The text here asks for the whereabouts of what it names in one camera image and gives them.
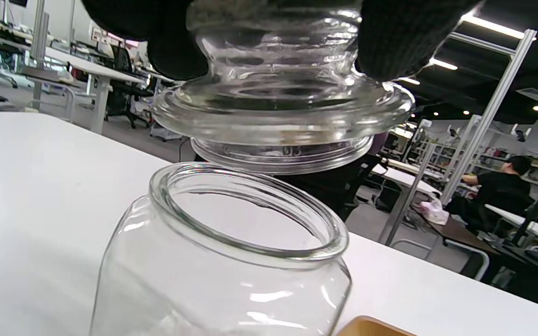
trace black hair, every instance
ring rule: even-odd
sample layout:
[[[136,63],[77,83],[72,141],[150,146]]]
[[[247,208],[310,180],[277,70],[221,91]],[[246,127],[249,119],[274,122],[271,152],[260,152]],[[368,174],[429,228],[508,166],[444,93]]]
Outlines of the black hair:
[[[532,160],[526,156],[517,155],[510,157],[506,162],[511,163],[512,169],[518,174],[524,175],[529,172]]]

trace jar rim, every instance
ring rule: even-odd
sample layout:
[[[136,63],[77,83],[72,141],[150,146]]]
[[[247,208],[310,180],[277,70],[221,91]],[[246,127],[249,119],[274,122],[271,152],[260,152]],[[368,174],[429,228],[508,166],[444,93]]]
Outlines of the jar rim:
[[[171,197],[171,194],[168,191],[168,186],[172,181],[175,181],[175,179],[187,178],[188,175],[192,176],[193,174],[233,176],[234,178],[246,179],[253,183],[260,183],[266,188],[269,187],[270,189],[286,193],[290,195],[293,200],[310,209],[323,220],[322,224],[327,228],[327,239],[322,240],[314,234],[312,230],[308,230],[310,234],[320,240],[322,243],[321,246],[311,249],[280,249],[246,242],[211,228],[182,209],[177,201]],[[156,171],[149,184],[149,193],[158,208],[162,209],[165,215],[171,216],[179,223],[179,228],[172,227],[172,229],[178,229],[184,236],[186,236],[186,238],[201,243],[205,247],[209,247],[219,253],[222,253],[222,251],[217,251],[213,246],[207,246],[207,244],[201,242],[201,239],[207,243],[213,243],[215,245],[218,243],[241,251],[251,252],[262,257],[295,262],[331,260],[339,257],[346,250],[348,245],[348,231],[346,226],[330,208],[300,189],[270,176],[248,174],[246,172],[225,168],[208,162],[181,162]]]

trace ceiling vent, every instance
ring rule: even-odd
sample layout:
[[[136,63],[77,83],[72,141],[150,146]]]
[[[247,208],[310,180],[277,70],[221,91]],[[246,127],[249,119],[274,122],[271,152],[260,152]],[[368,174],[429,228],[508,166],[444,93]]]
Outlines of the ceiling vent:
[[[538,90],[535,88],[529,87],[527,89],[516,90],[516,92],[523,96],[527,96],[531,99],[538,101]]]

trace person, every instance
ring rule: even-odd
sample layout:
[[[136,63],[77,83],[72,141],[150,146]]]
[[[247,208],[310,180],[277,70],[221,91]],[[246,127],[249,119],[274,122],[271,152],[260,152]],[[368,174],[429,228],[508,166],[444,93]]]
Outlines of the person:
[[[479,192],[472,200],[454,196],[444,210],[450,214],[459,215],[469,224],[471,223],[470,217],[477,213],[476,207],[485,203],[516,215],[523,215],[526,209],[525,205],[528,202],[516,202],[516,200],[530,198],[530,183],[521,178],[530,169],[531,159],[525,156],[513,156],[506,160],[499,172],[489,172],[477,176],[463,175],[462,182],[470,186],[481,186]],[[491,198],[498,191],[514,194],[516,197]]]

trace ceiling light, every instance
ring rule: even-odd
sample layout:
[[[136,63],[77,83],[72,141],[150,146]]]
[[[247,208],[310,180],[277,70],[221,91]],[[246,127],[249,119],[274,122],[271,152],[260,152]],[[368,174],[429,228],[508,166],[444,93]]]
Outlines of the ceiling light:
[[[420,82],[417,81],[416,79],[407,78],[407,77],[400,77],[399,79],[401,81],[405,81],[405,82],[408,82],[408,83],[411,83],[411,84],[414,84],[414,85],[420,85]]]
[[[479,19],[478,17],[474,17],[474,16],[469,15],[469,14],[463,15],[462,16],[462,21],[470,22],[473,25],[489,28],[491,30],[495,30],[496,32],[506,34],[506,35],[510,35],[512,37],[515,37],[515,38],[519,38],[519,39],[524,38],[524,33],[523,32],[519,32],[517,30],[513,30],[513,29],[510,29],[508,27],[498,25],[497,23],[485,21],[483,19]]]
[[[431,61],[429,61],[431,64],[435,64],[435,65],[439,65],[439,66],[442,66],[444,68],[447,68],[449,70],[456,70],[458,67],[455,66],[455,65],[452,65],[452,64],[449,64],[449,63],[445,63],[445,62],[442,62],[440,60],[436,60],[436,59],[431,59]]]

